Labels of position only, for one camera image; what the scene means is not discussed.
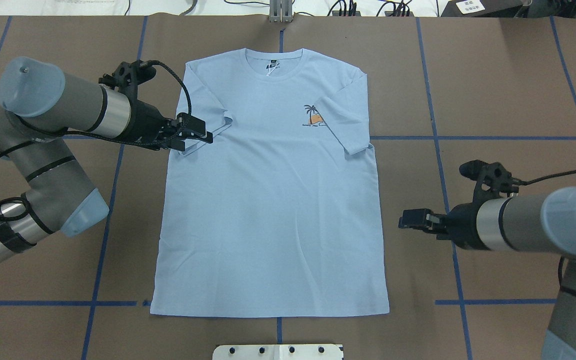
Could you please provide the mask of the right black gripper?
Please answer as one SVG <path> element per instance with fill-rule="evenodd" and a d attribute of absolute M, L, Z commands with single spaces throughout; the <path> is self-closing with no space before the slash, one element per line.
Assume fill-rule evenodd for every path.
<path fill-rule="evenodd" d="M 445 217 L 445 232 L 437 240 L 450 241 L 457 248 L 480 250 L 482 240 L 477 231 L 477 214 L 480 205 L 462 203 L 454 207 Z M 441 227 L 441 215 L 429 208 L 406 209 L 398 219 L 398 228 L 414 230 L 436 230 Z"/>

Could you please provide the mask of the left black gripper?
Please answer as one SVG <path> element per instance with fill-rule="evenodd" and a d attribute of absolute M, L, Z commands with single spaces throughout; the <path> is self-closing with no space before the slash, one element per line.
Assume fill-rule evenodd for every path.
<path fill-rule="evenodd" d="M 126 128 L 126 141 L 133 146 L 190 153 L 214 141 L 213 133 L 206 130 L 205 121 L 187 112 L 179 112 L 176 120 L 172 120 L 141 100 L 135 102 L 132 111 L 134 114 Z"/>

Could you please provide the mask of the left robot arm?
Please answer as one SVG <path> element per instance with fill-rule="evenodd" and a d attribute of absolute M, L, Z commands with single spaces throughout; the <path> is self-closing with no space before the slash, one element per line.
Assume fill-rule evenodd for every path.
<path fill-rule="evenodd" d="M 110 214 L 64 136 L 84 136 L 146 150 L 184 151 L 187 141 L 213 142 L 205 121 L 187 109 L 162 116 L 138 98 L 159 60 L 122 62 L 91 82 L 58 66 L 16 57 L 0 79 L 0 159 L 14 164 L 29 189 L 0 200 L 0 264 L 54 233 L 74 237 Z"/>

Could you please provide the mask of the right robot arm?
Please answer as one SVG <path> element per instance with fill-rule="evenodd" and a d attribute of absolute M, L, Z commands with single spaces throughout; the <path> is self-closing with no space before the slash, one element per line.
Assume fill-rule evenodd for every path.
<path fill-rule="evenodd" d="M 541 358 L 576 360 L 576 186 L 547 194 L 477 199 L 447 214 L 406 209 L 401 229 L 414 229 L 476 251 L 551 253 L 567 260 Z"/>

